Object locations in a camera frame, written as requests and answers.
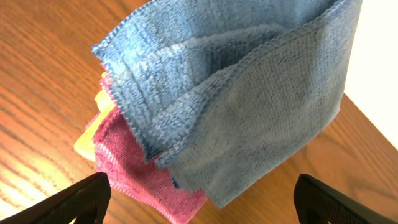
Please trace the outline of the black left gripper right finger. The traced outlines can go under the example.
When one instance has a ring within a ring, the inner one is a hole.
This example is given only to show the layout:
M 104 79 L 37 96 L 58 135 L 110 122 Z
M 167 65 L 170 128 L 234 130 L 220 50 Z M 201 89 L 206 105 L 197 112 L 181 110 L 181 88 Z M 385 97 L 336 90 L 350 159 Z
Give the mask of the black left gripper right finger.
M 300 224 L 397 224 L 308 174 L 294 188 Z

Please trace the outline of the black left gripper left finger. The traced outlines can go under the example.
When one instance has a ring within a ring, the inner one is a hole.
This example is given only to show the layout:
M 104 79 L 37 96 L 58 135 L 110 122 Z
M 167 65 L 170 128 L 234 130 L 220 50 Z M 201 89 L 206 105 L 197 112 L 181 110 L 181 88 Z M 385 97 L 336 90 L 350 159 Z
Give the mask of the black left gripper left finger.
M 111 198 L 108 176 L 97 172 L 1 224 L 102 224 Z

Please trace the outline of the blue microfiber cloth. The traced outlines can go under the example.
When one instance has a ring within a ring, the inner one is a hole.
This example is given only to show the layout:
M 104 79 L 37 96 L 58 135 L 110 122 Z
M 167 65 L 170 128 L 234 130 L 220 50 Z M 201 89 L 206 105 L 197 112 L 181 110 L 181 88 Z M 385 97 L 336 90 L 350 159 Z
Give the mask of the blue microfiber cloth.
M 340 110 L 360 0 L 158 0 L 92 46 L 146 161 L 224 207 Z

